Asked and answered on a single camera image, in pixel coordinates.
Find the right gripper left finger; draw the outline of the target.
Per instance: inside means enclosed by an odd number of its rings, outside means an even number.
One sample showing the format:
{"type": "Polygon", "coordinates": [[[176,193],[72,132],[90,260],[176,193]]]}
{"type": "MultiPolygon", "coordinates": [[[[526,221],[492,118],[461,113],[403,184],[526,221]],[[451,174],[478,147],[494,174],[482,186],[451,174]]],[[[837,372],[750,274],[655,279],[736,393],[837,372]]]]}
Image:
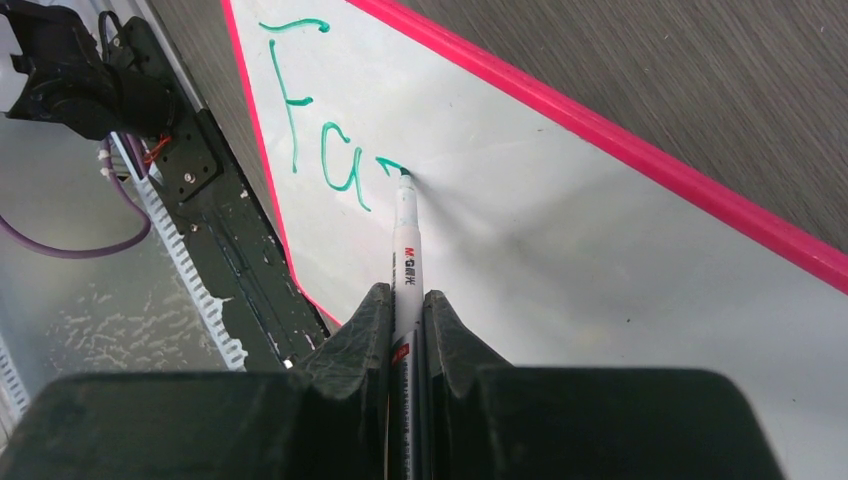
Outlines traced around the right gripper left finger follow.
{"type": "Polygon", "coordinates": [[[50,383],[1,456],[5,479],[380,479],[389,286],[294,367],[90,373],[50,383]]]}

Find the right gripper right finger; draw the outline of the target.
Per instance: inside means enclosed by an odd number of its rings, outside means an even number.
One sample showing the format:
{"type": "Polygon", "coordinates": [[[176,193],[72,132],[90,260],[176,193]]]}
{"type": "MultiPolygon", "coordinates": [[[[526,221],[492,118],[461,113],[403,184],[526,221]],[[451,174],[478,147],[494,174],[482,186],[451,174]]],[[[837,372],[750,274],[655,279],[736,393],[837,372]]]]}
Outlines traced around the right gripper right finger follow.
{"type": "Polygon", "coordinates": [[[429,292],[438,479],[779,479],[748,400],[686,368],[518,367],[429,292]]]}

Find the green whiteboard marker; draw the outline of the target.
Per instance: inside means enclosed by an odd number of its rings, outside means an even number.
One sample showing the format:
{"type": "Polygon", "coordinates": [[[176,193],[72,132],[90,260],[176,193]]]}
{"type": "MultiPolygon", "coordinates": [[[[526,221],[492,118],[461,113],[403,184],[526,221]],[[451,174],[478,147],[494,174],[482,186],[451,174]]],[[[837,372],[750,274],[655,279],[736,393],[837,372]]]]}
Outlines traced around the green whiteboard marker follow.
{"type": "Polygon", "coordinates": [[[430,479],[430,396],[418,201],[410,171],[402,167],[399,173],[392,252],[387,477],[430,479]]]}

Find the whiteboard with pink frame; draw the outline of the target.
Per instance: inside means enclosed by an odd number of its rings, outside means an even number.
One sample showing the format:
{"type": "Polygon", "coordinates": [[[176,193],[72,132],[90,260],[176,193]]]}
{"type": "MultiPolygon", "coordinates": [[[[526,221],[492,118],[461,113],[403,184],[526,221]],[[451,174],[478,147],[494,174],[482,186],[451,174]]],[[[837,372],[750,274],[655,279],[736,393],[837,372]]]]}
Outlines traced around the whiteboard with pink frame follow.
{"type": "Polygon", "coordinates": [[[426,287],[505,358],[722,373],[788,477],[846,477],[843,253],[395,2],[222,8],[322,313],[390,278],[407,168],[426,287]]]}

